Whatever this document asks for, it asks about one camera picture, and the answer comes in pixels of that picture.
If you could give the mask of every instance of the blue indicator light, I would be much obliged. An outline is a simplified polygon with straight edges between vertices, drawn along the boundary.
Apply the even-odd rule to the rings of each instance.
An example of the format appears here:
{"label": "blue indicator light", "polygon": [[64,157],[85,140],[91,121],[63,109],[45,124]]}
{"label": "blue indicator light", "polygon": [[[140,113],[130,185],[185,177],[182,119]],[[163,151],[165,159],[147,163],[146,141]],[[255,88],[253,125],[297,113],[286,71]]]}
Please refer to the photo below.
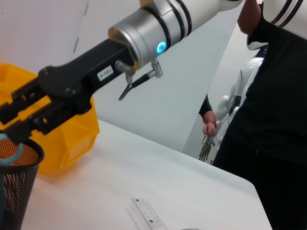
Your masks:
{"label": "blue indicator light", "polygon": [[157,47],[157,53],[161,54],[166,49],[166,42],[160,42]]}

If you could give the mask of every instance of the person's hand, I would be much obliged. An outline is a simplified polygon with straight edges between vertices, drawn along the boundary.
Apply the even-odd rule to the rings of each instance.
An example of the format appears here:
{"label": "person's hand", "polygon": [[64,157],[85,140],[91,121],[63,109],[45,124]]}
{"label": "person's hand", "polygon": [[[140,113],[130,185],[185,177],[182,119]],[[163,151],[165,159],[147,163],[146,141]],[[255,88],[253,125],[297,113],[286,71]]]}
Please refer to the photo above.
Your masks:
{"label": "person's hand", "polygon": [[208,111],[205,113],[203,117],[204,127],[203,133],[207,135],[209,138],[215,137],[216,132],[216,117],[212,111]]}

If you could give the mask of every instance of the black sleeve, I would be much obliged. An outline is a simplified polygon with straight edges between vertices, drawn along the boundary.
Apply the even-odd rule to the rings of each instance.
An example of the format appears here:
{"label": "black sleeve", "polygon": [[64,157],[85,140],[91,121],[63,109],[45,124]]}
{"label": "black sleeve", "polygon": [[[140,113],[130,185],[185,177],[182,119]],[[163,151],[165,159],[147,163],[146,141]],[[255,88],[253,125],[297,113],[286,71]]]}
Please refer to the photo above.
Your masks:
{"label": "black sleeve", "polygon": [[208,95],[207,95],[204,102],[202,103],[201,110],[200,110],[199,114],[201,115],[201,117],[203,117],[205,115],[205,113],[208,112],[208,111],[212,111],[212,108],[211,108],[211,105],[209,103],[209,99],[208,99]]}
{"label": "black sleeve", "polygon": [[252,42],[270,43],[278,34],[279,28],[264,19],[263,7],[263,3],[260,4],[261,19],[254,32],[248,36],[248,44]]}

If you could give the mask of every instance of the label sticker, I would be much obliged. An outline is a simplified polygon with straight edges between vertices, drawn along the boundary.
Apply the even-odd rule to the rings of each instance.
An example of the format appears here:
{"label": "label sticker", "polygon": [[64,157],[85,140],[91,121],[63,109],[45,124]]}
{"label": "label sticker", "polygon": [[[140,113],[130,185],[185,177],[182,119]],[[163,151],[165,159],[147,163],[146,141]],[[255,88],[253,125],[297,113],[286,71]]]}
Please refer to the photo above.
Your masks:
{"label": "label sticker", "polygon": [[114,71],[113,71],[112,66],[108,66],[107,68],[105,68],[102,71],[100,71],[99,73],[97,73],[97,77],[100,81],[102,81],[103,79],[107,78],[108,76],[110,76],[113,73],[114,73]]}

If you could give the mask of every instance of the black stripe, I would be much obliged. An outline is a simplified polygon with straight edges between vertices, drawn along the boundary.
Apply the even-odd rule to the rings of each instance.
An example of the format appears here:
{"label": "black stripe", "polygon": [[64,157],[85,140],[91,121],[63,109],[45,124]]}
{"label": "black stripe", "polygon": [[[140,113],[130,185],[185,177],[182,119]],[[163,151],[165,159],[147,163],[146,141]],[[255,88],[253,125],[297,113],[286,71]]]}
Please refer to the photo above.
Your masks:
{"label": "black stripe", "polygon": [[185,35],[185,27],[184,27],[184,23],[183,23],[183,20],[182,20],[182,18],[181,18],[181,15],[180,15],[180,13],[179,13],[179,11],[175,8],[175,6],[171,3],[171,2],[169,2],[168,1],[168,3],[169,3],[169,5],[173,8],[173,12],[174,12],[174,14],[175,14],[175,16],[177,17],[177,20],[178,20],[178,22],[179,22],[179,25],[180,25],[180,32],[181,32],[181,36],[180,36],[180,41],[184,38],[184,35]]}
{"label": "black stripe", "polygon": [[171,46],[171,35],[169,34],[167,25],[165,24],[163,19],[160,17],[160,15],[156,11],[154,11],[152,8],[150,8],[149,6],[143,6],[141,9],[151,13],[161,24],[164,30],[165,36],[166,36],[166,50],[165,51],[167,51]]}
{"label": "black stripe", "polygon": [[303,3],[303,0],[298,0],[297,1],[297,3],[295,5],[295,7],[293,8],[293,10],[291,11],[290,15],[287,17],[286,20],[284,20],[283,23],[281,23],[279,25],[279,27],[281,27],[281,28],[285,27],[293,19],[293,17],[295,16],[296,12],[301,7],[302,3]]}
{"label": "black stripe", "polygon": [[188,25],[189,25],[187,36],[189,36],[189,34],[192,32],[192,18],[191,18],[190,12],[188,11],[187,7],[185,6],[185,4],[181,0],[176,0],[176,1],[180,4],[181,8],[183,9],[184,13],[186,14],[186,17],[187,17],[187,20],[188,20]]}
{"label": "black stripe", "polygon": [[285,5],[283,6],[282,10],[279,12],[279,14],[276,16],[276,18],[271,21],[272,24],[277,23],[279,20],[281,20],[281,18],[283,17],[283,15],[287,12],[287,10],[289,9],[291,3],[293,2],[293,0],[287,0],[287,2],[285,3]]}

